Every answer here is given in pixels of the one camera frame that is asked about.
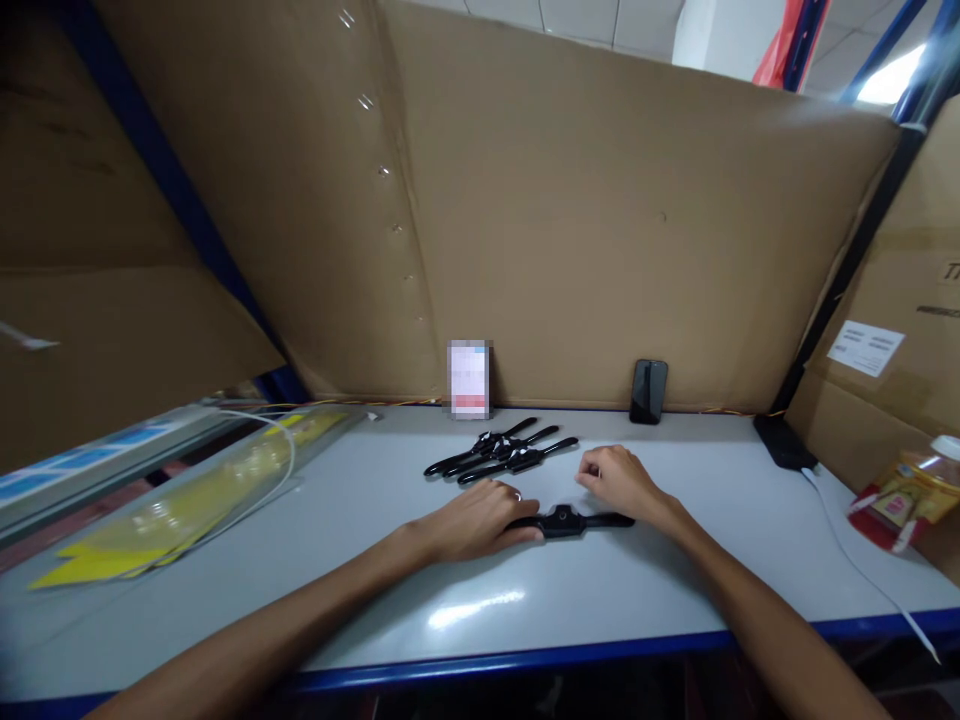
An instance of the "cardboard box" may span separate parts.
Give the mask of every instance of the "cardboard box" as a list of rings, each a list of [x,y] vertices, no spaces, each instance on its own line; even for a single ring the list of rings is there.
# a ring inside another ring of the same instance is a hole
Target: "cardboard box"
[[[5,9],[0,474],[273,369],[54,18]]]
[[[854,491],[901,449],[960,435],[957,98],[932,128],[808,363],[787,421]],[[960,583],[958,543],[954,513],[920,549]]]

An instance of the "blurred card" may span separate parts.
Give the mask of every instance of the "blurred card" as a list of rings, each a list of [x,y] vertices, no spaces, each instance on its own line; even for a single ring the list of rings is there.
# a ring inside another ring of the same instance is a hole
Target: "blurred card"
[[[490,344],[451,340],[447,346],[450,414],[454,420],[490,417]]]

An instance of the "right hand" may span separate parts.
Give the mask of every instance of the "right hand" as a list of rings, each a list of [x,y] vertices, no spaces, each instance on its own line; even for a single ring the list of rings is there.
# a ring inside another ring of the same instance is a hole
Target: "right hand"
[[[643,463],[623,445],[587,450],[576,479],[617,512],[661,529],[680,508],[680,502],[658,488]]]
[[[487,478],[408,527],[420,539],[430,562],[459,562],[543,540],[535,527],[505,529],[539,509],[538,501],[524,500],[515,487]]]

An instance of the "cardboard sheet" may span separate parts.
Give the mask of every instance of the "cardboard sheet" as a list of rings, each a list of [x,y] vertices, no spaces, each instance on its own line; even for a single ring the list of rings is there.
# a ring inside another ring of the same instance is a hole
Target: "cardboard sheet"
[[[509,400],[762,410],[897,139],[886,119],[387,4],[441,343]]]
[[[2,12],[0,473],[274,368],[55,20]]]
[[[811,452],[855,491],[900,450],[924,450],[936,435],[960,435],[958,269],[960,103],[954,99],[932,128],[787,413]],[[830,355],[851,321],[903,335],[876,376]],[[935,525],[919,547],[960,584],[960,514]]]
[[[95,5],[308,386],[437,396],[370,4],[350,28],[308,0]]]
[[[320,396],[435,396],[469,337],[495,402],[626,407],[646,357],[765,409],[898,138],[412,3],[96,5]]]

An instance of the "black smartphone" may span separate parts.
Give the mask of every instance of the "black smartphone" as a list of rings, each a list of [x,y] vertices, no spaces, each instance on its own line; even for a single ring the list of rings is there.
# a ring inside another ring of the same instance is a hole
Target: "black smartphone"
[[[656,425],[667,392],[667,364],[660,360],[637,360],[630,394],[630,422]]]

